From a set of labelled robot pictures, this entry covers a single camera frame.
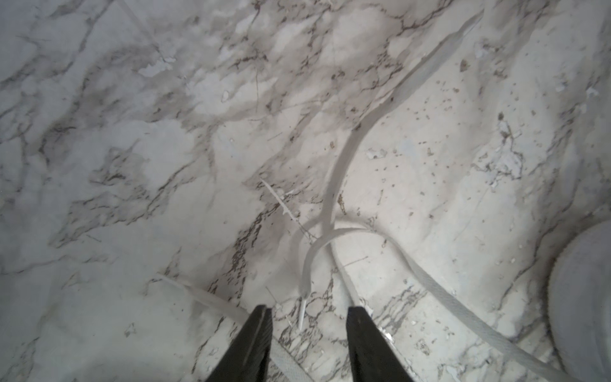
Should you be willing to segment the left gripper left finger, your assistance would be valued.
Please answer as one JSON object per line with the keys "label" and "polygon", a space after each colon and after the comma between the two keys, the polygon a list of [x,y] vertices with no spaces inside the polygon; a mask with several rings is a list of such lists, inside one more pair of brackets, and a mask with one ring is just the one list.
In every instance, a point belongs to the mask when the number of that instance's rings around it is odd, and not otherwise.
{"label": "left gripper left finger", "polygon": [[257,306],[207,381],[267,380],[272,331],[271,308]]}

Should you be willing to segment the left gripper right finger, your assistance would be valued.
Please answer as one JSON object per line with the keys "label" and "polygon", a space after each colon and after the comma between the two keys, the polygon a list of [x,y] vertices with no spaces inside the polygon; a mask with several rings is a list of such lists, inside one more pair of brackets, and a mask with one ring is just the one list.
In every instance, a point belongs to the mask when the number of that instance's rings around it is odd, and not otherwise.
{"label": "left gripper right finger", "polygon": [[348,309],[346,329],[353,381],[414,381],[364,307]]}

